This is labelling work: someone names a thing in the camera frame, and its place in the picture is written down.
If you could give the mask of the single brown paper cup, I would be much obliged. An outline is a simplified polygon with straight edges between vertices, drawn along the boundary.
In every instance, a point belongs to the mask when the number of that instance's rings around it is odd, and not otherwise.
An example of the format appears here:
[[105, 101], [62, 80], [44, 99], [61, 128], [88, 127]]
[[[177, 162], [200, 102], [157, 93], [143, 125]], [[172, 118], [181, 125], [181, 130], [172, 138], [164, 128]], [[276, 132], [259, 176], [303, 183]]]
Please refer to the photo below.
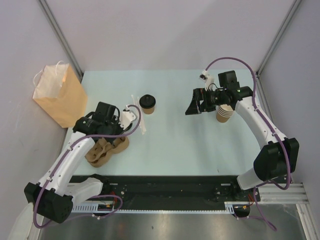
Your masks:
[[155, 106], [155, 104], [147, 107], [141, 105], [141, 108], [144, 114], [151, 115], [155, 111]]

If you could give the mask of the black plastic cup lid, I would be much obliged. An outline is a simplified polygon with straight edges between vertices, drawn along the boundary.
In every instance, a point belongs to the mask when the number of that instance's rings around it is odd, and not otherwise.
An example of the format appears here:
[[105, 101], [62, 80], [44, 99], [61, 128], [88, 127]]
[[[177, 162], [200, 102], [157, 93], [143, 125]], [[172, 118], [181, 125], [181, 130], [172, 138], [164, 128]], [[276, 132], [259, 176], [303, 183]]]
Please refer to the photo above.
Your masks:
[[151, 107], [156, 105], [156, 99], [150, 94], [145, 94], [139, 99], [140, 106]]

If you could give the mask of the brown paper bag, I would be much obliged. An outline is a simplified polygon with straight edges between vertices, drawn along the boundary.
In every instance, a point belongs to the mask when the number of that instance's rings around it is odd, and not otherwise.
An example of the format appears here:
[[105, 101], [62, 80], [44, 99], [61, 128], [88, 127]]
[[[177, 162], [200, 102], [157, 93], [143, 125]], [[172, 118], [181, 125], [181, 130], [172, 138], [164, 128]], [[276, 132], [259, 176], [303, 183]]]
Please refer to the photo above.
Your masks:
[[62, 128], [71, 128], [86, 109], [88, 96], [72, 66], [63, 60], [33, 77], [32, 99]]

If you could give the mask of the single pulp cup carrier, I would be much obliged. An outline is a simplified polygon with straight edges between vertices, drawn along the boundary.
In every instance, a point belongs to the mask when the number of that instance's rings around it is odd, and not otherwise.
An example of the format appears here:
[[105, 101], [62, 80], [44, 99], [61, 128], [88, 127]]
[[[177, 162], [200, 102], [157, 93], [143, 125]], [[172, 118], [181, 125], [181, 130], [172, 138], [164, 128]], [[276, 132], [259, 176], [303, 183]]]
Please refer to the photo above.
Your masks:
[[98, 161], [103, 154], [106, 154], [108, 150], [112, 148], [112, 144], [109, 143], [106, 139], [100, 138], [94, 146], [88, 151], [85, 155], [85, 159], [89, 163], [94, 163]]

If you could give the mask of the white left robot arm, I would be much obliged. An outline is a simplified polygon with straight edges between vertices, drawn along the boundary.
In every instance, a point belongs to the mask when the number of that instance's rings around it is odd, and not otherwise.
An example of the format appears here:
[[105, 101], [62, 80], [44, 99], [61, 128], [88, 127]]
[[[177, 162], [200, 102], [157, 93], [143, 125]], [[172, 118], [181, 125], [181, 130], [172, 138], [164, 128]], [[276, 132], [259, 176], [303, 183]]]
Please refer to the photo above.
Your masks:
[[141, 121], [141, 111], [134, 113], [127, 105], [118, 107], [99, 102], [96, 110], [78, 119], [72, 134], [52, 167], [37, 182], [29, 182], [24, 188], [28, 203], [33, 204], [33, 224], [36, 228], [47, 227], [51, 222], [63, 223], [73, 207], [90, 199], [112, 201], [121, 197], [111, 193], [108, 179], [94, 174], [85, 181], [69, 187], [68, 184], [80, 162], [99, 141], [114, 141], [135, 132], [134, 121]]

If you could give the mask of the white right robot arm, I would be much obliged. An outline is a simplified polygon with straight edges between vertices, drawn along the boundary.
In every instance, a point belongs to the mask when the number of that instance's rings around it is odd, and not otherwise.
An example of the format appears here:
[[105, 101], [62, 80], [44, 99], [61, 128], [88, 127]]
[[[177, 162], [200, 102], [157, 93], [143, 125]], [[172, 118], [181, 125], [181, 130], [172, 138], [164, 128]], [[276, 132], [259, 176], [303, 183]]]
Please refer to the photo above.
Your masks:
[[242, 201], [249, 189], [271, 182], [281, 176], [291, 177], [296, 170], [299, 142], [288, 138], [268, 118], [255, 102], [254, 92], [249, 86], [240, 86], [235, 71], [218, 74], [219, 87], [213, 89], [214, 78], [203, 70], [199, 76], [204, 88], [195, 88], [185, 115], [212, 112], [217, 106], [227, 105], [246, 122], [254, 134], [260, 152], [253, 167], [237, 177], [237, 184], [230, 188], [231, 196]]

